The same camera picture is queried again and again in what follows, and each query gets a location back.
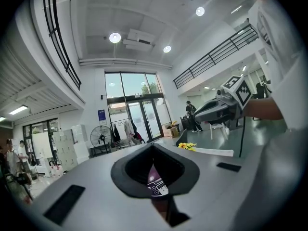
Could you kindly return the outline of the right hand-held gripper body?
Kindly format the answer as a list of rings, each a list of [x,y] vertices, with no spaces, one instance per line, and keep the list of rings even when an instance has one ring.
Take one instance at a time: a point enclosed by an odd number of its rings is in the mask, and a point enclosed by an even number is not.
[[[251,99],[252,92],[243,77],[231,76],[217,89],[215,97],[224,107],[217,112],[215,124],[223,123],[229,128],[231,121],[238,122],[244,116],[244,108]]]

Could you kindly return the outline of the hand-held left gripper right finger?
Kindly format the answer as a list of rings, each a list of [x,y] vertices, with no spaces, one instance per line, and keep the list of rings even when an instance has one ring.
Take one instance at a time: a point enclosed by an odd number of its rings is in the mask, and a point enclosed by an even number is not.
[[[200,169],[195,162],[177,151],[154,143],[153,163],[169,194],[187,194],[197,183]]]

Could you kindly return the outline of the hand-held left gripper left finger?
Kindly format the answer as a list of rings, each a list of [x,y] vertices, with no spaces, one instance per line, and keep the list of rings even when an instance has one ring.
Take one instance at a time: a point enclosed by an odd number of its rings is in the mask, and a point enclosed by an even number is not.
[[[148,188],[150,169],[153,166],[153,143],[138,145],[117,152],[121,157],[111,168],[111,179],[115,186],[128,197],[150,198]]]

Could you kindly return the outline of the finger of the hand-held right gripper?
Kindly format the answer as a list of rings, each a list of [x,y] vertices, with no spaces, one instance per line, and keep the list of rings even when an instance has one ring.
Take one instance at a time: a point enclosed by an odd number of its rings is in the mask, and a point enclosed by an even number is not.
[[[204,103],[194,112],[196,122],[215,122],[224,116],[225,103],[218,99],[212,99]]]

